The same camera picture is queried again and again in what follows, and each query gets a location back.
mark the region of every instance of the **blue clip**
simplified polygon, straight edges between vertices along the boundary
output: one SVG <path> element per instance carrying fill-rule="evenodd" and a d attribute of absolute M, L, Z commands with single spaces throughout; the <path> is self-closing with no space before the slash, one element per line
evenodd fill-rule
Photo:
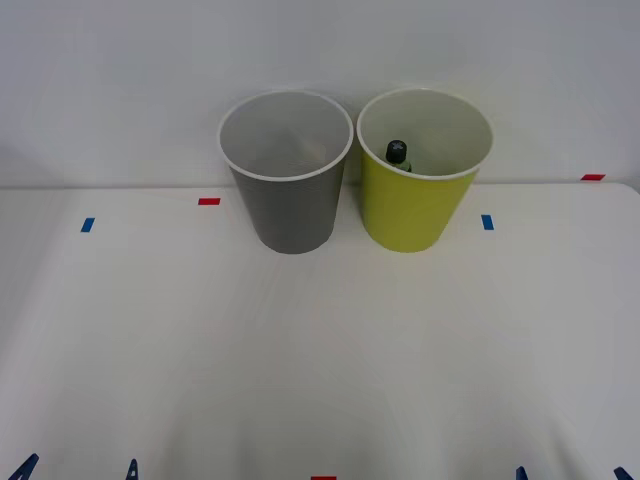
<path fill-rule="evenodd" d="M 524 471 L 524 467 L 518 467 L 516 470 L 516 480 L 529 480 L 527 472 Z"/>
<path fill-rule="evenodd" d="M 627 473 L 627 471 L 626 471 L 624 468 L 622 468 L 622 467 L 618 467 L 618 468 L 616 468 L 616 469 L 613 471 L 613 473 L 615 473 L 615 474 L 616 474 L 616 478 L 617 478 L 618 480 L 633 480 L 633 478 L 631 478 L 631 475 L 629 475 L 629 474 Z"/>
<path fill-rule="evenodd" d="M 27 480 L 31 476 L 33 469 L 36 468 L 38 460 L 40 460 L 40 457 L 35 453 L 31 455 L 22 465 L 20 465 L 20 468 L 16 470 L 16 473 L 9 477 L 9 480 Z"/>
<path fill-rule="evenodd" d="M 138 462 L 134 458 L 131 460 L 131 465 L 129 465 L 129 471 L 127 472 L 126 480 L 138 480 Z"/>

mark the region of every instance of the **blue tape marker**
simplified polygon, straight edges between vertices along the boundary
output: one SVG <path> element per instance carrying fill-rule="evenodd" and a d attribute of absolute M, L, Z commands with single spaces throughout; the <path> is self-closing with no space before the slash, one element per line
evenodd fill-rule
<path fill-rule="evenodd" d="M 9 477 L 9 480 L 27 480 L 31 476 L 33 469 L 36 467 L 38 460 L 40 460 L 40 457 L 35 453 L 31 455 L 22 465 L 20 465 L 20 468 L 16 470 L 16 473 Z"/>
<path fill-rule="evenodd" d="M 87 218 L 84 221 L 84 225 L 82 225 L 82 230 L 80 230 L 82 233 L 89 233 L 91 231 L 91 227 L 93 227 L 93 222 L 95 221 L 95 218 Z"/>
<path fill-rule="evenodd" d="M 493 220 L 491 220 L 491 215 L 482 215 L 482 225 L 484 225 L 485 230 L 493 230 Z"/>

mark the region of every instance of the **white wall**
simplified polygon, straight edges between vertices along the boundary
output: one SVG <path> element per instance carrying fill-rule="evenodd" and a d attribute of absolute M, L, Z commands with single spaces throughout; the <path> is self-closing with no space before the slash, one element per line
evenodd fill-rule
<path fill-rule="evenodd" d="M 0 185 L 220 185 L 221 114 L 402 85 L 495 126 L 483 181 L 640 177 L 638 0 L 4 0 Z M 357 178 L 357 162 L 350 179 Z"/>

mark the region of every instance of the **yellow-green cup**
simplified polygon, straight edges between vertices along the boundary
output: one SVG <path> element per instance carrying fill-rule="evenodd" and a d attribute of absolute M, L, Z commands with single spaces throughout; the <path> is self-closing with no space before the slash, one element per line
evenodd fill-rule
<path fill-rule="evenodd" d="M 358 118 L 364 226 L 396 252 L 433 245 L 493 143 L 482 114 L 459 98 L 405 89 L 371 100 Z M 384 160 L 392 140 L 407 144 L 411 173 Z"/>

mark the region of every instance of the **bottle cap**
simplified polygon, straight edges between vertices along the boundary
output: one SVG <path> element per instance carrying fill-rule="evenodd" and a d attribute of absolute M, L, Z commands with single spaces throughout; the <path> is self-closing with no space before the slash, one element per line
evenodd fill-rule
<path fill-rule="evenodd" d="M 387 145 L 387 162 L 399 165 L 407 158 L 407 144 L 402 140 L 392 140 Z"/>

